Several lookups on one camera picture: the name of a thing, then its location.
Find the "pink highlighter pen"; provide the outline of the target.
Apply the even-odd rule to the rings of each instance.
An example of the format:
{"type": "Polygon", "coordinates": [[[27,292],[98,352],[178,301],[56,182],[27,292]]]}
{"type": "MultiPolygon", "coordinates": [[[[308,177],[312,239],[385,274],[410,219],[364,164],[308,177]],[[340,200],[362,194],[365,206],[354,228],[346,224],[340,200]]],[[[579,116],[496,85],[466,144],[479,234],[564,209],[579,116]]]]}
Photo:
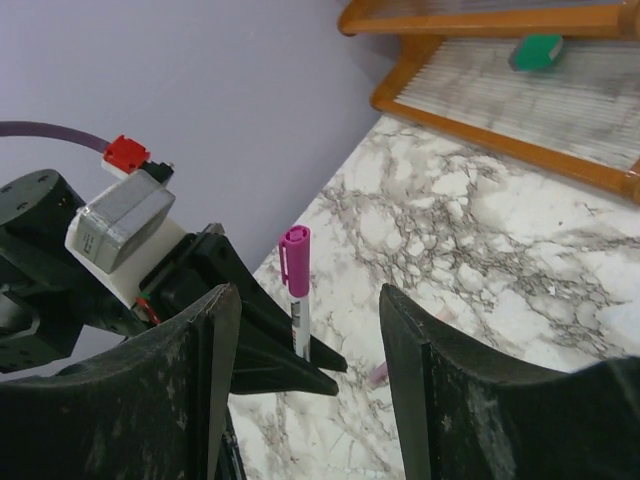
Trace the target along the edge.
{"type": "Polygon", "coordinates": [[[386,362],[383,362],[382,364],[374,368],[369,373],[369,377],[368,377],[369,384],[374,388],[377,388],[383,385],[387,381],[387,379],[388,379],[388,367],[386,362]]]}

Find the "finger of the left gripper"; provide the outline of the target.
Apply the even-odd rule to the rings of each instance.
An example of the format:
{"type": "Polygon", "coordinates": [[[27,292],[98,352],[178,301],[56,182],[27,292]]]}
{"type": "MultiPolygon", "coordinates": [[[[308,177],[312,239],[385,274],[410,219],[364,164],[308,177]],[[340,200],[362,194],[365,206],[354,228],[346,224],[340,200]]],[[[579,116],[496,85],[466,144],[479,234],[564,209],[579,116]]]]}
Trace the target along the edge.
{"type": "Polygon", "coordinates": [[[258,284],[235,251],[230,252],[230,282],[242,301],[231,392],[337,395],[338,384],[326,372],[345,372],[345,358],[315,337],[311,359],[297,356],[291,317],[258,284]]]}

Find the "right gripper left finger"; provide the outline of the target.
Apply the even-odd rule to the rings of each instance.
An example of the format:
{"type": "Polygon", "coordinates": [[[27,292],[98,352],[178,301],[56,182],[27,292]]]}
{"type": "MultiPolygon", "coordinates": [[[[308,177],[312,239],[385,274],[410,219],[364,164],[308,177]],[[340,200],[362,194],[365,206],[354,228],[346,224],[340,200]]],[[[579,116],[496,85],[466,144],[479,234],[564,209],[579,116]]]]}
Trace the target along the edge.
{"type": "Polygon", "coordinates": [[[240,326],[221,285],[50,377],[1,386],[5,479],[239,479],[227,407],[240,326]]]}

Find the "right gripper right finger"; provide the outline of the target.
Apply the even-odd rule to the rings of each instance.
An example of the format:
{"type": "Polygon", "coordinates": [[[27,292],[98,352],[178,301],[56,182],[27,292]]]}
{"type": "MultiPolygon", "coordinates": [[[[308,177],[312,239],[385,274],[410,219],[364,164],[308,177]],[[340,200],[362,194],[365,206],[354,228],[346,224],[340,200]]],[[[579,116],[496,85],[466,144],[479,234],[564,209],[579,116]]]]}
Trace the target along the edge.
{"type": "Polygon", "coordinates": [[[635,479],[639,361],[572,373],[501,353],[384,285],[379,316],[409,479],[635,479]]]}

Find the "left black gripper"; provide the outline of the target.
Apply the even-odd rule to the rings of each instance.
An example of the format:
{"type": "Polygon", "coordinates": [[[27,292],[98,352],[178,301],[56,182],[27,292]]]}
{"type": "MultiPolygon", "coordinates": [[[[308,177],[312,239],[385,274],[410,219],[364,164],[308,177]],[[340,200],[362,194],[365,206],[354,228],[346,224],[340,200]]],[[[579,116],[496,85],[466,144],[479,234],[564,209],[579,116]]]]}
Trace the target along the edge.
{"type": "Polygon", "coordinates": [[[1,370],[68,358],[85,327],[131,338],[177,315],[224,282],[201,251],[221,238],[211,225],[187,235],[140,283],[125,307],[65,248],[82,200],[58,172],[20,177],[1,191],[1,370]]]}

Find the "white green-tipped pen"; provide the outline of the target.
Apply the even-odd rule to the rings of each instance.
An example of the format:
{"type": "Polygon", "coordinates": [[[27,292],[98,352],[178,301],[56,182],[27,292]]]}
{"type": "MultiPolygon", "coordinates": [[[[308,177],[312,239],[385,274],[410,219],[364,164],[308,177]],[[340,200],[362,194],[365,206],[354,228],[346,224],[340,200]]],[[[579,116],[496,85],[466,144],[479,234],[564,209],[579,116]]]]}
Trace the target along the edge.
{"type": "Polygon", "coordinates": [[[290,307],[294,351],[298,357],[309,361],[311,346],[309,298],[307,296],[292,297],[290,307]]]}

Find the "purple pen cap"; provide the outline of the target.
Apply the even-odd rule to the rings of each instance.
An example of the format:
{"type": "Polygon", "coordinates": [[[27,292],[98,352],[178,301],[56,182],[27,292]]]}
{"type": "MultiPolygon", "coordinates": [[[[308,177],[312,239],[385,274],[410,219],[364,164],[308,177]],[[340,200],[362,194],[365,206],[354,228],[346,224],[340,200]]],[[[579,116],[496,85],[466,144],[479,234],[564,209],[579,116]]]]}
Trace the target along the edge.
{"type": "Polygon", "coordinates": [[[310,290],[311,230],[295,225],[278,242],[281,280],[294,298],[303,298],[310,290]]]}

